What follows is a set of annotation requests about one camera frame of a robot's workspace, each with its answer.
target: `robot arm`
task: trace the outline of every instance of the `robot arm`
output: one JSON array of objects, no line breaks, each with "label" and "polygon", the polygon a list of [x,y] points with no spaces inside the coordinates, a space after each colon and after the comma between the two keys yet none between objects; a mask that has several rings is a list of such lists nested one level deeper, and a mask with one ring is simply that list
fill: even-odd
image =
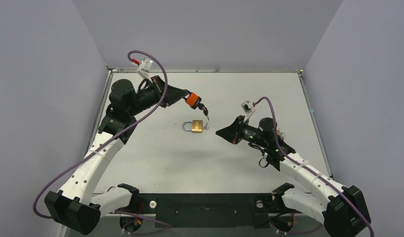
[{"label": "robot arm", "polygon": [[[244,102],[242,108],[247,116],[251,116],[254,112],[254,106],[249,101]],[[292,184],[281,185],[272,191],[272,203],[277,210],[287,212],[292,209],[303,212],[322,223],[332,237],[356,236],[366,225],[339,193],[346,196],[370,222],[362,192],[355,186],[346,188],[316,170],[280,136],[275,136],[274,129],[272,118],[261,119],[256,128],[248,125],[245,116],[238,116],[230,126],[216,131],[216,134],[232,144],[237,144],[241,140],[248,141],[251,147],[262,152],[267,165],[272,165],[309,190],[310,193],[306,194],[297,190]]]},{"label": "robot arm", "polygon": [[[119,184],[108,192],[93,197],[93,192],[116,153],[127,143],[134,128],[123,133],[98,152],[97,148],[113,138],[119,132],[135,123],[135,116],[157,104],[166,86],[160,77],[149,77],[152,61],[145,58],[138,64],[137,72],[143,82],[135,90],[129,80],[116,81],[111,88],[109,100],[98,133],[95,135],[90,150],[85,157],[93,156],[81,164],[58,192],[48,192],[45,205],[54,221],[76,230],[84,235],[89,234],[99,219],[122,207],[134,207],[138,200],[139,190],[133,186]],[[193,109],[199,108],[207,116],[208,110],[201,104],[201,98],[188,90],[167,85],[167,93],[160,104],[166,108],[181,99]]]}]

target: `cable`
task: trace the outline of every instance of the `cable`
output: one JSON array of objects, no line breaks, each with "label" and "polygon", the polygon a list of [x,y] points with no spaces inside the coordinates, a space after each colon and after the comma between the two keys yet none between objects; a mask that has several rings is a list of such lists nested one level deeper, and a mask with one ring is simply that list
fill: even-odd
[{"label": "cable", "polygon": [[141,90],[147,88],[150,83],[151,83],[151,81],[148,80],[147,78],[143,79],[143,80],[141,81],[141,83],[139,83],[138,91],[141,91]]},{"label": "cable", "polygon": [[138,210],[138,212],[137,212],[137,215],[141,214],[141,211],[142,211],[142,210],[144,210],[144,204],[143,204],[143,203],[141,203],[141,206],[140,206],[140,208],[139,208],[139,210]]},{"label": "cable", "polygon": [[[291,157],[289,157],[283,150],[282,147],[279,145],[278,142],[278,134],[277,134],[277,130],[278,130],[278,123],[276,122],[276,116],[275,116],[275,111],[273,109],[272,106],[272,102],[270,101],[270,99],[266,96],[261,97],[257,102],[253,103],[253,106],[256,106],[260,101],[262,100],[266,100],[267,103],[269,104],[270,107],[270,111],[272,112],[272,119],[273,119],[273,131],[274,131],[274,136],[275,136],[275,143],[277,148],[279,149],[279,151],[286,157],[288,158],[288,160],[290,160],[291,162],[300,165],[299,162],[297,162],[296,160],[292,159]],[[355,211],[355,213],[362,219],[362,221],[365,223],[366,227],[368,227],[369,229],[369,233],[370,233],[370,237],[374,237],[374,232],[372,229],[371,224],[368,222],[368,220],[364,217],[364,215],[362,215],[362,213],[355,207],[355,205],[353,205],[353,203],[343,194],[341,193],[334,185],[332,185],[329,181],[327,181],[325,178],[323,178],[321,175],[318,175],[316,172],[314,172],[311,168],[309,168],[308,166],[304,165],[302,166],[302,168],[308,170],[310,173],[312,173],[315,176],[318,176],[318,178],[323,181],[324,183],[326,183],[328,186],[330,186],[333,190],[335,190],[337,192],[337,194],[339,194],[347,203],[348,205]]]},{"label": "cable", "polygon": [[[162,228],[162,229],[159,229],[159,230],[156,230],[156,231],[147,232],[147,233],[134,233],[134,232],[131,232],[130,234],[131,234],[132,236],[147,236],[147,235],[152,235],[152,234],[155,234],[155,233],[158,233],[158,232],[165,231],[165,230],[168,230],[168,229],[173,228],[173,226],[172,226],[171,224],[168,224],[168,223],[166,223],[166,222],[158,221],[158,220],[155,220],[155,219],[150,219],[150,218],[148,218],[148,217],[140,216],[140,215],[137,215],[137,214],[134,214],[134,213],[124,212],[124,211],[115,211],[115,214],[129,215],[129,216],[132,216],[132,217],[137,217],[137,218],[140,218],[140,219],[143,219],[143,220],[146,220],[146,221],[151,221],[151,222],[158,223],[158,224],[162,224],[162,225],[165,225],[165,226],[166,226],[166,227],[164,227],[164,228]],[[126,223],[126,224],[122,227],[122,231],[124,231],[125,228],[126,228],[129,224],[131,224],[132,222],[133,222],[133,221],[130,221],[130,222]]]},{"label": "cable", "polygon": [[[120,131],[119,133],[115,134],[111,139],[107,140],[105,143],[103,143],[100,147],[98,147],[95,151],[98,152],[100,151],[103,147],[107,146],[109,143],[111,143],[112,141],[116,140],[117,138],[119,138],[122,134],[124,134],[125,132],[129,131],[131,128],[135,127],[136,125],[138,125],[140,122],[142,122],[144,119],[146,119],[148,116],[150,116],[159,106],[160,104],[163,102],[166,94],[167,94],[167,73],[165,72],[164,67],[162,66],[162,64],[155,58],[153,57],[151,54],[146,53],[144,51],[140,51],[140,50],[133,50],[130,51],[128,53],[128,59],[132,62],[131,59],[131,54],[133,53],[139,53],[142,55],[145,55],[149,58],[151,58],[154,62],[156,62],[158,64],[158,66],[161,68],[162,72],[163,72],[163,76],[164,76],[164,81],[165,81],[165,86],[164,86],[164,90],[162,93],[162,96],[160,98],[160,100],[158,101],[158,103],[154,106],[153,109],[151,109],[147,114],[145,114],[142,118],[140,118],[138,121],[136,121],[135,123],[131,124],[130,126],[126,127],[124,130]],[[62,171],[59,175],[57,175],[55,178],[53,178],[49,183],[47,183],[45,185],[44,188],[42,188],[42,190],[39,192],[39,194],[36,196],[34,202],[33,202],[33,212],[42,218],[45,219],[52,219],[51,216],[47,216],[44,215],[42,213],[40,213],[38,211],[37,208],[37,204],[39,201],[39,198],[42,196],[42,194],[49,188],[49,186],[51,186],[55,181],[57,181],[59,178],[61,178],[62,176],[64,176],[66,173],[70,172],[71,170],[73,170],[74,168],[76,168],[77,166],[83,164],[84,162],[88,161],[89,159],[91,159],[93,156],[95,155],[95,153],[91,153],[88,156],[86,156],[84,159],[80,160],[79,162],[75,163],[74,165],[70,166],[68,169]]]},{"label": "cable", "polygon": [[283,232],[283,231],[280,231],[278,228],[276,228],[276,226],[273,224],[273,221],[271,221],[270,224],[275,230],[278,230],[278,233],[285,234],[285,235],[306,235],[306,234],[311,234],[311,233],[314,233],[314,232],[318,231],[319,229],[321,229],[321,227],[323,227],[323,225],[320,224],[317,227],[315,227],[314,229],[309,230],[309,231]]},{"label": "cable", "polygon": [[288,220],[288,222],[291,222],[291,220],[294,219],[294,216],[295,216],[295,211],[292,211],[291,218]]}]

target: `white wall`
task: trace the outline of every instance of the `white wall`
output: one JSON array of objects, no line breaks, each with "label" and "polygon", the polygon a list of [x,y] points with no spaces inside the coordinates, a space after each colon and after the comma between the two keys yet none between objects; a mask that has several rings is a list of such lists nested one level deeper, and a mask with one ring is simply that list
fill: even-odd
[{"label": "white wall", "polygon": [[70,0],[0,0],[0,237],[51,235],[32,202],[85,154],[106,76]]},{"label": "white wall", "polygon": [[404,0],[344,0],[305,83],[335,179],[362,189],[376,236],[403,237]]},{"label": "white wall", "polygon": [[342,0],[73,0],[110,68],[304,69]]}]

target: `brass padlock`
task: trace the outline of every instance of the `brass padlock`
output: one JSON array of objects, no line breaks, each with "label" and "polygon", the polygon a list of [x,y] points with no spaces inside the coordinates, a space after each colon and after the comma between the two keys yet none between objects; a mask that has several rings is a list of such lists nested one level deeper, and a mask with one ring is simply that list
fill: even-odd
[{"label": "brass padlock", "polygon": [[192,132],[202,132],[202,120],[192,121]]},{"label": "brass padlock", "polygon": [[[185,125],[191,123],[192,129],[185,128]],[[187,132],[202,132],[203,131],[203,121],[202,120],[189,120],[182,124],[183,130]]]}]

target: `white table surface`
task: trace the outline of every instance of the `white table surface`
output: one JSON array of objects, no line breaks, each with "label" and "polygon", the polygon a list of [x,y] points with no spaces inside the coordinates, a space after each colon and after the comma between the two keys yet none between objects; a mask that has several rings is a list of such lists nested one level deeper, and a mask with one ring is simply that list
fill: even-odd
[{"label": "white table surface", "polygon": [[[142,80],[135,73],[115,73],[112,83],[119,79],[129,79],[136,89]],[[254,102],[261,96],[271,99],[278,127],[286,133],[285,141],[328,175],[296,73],[169,73],[168,83],[202,98],[209,110],[209,130],[182,130],[186,120],[207,120],[202,111],[191,109],[183,100],[166,109],[158,108],[137,126],[114,157],[95,193],[120,183],[133,185],[141,193],[269,193],[285,182],[300,187],[271,165],[259,167],[261,153],[247,142],[232,145],[215,135],[244,114],[242,102]],[[266,102],[256,107],[249,123],[254,127],[260,119],[271,117]]]}]

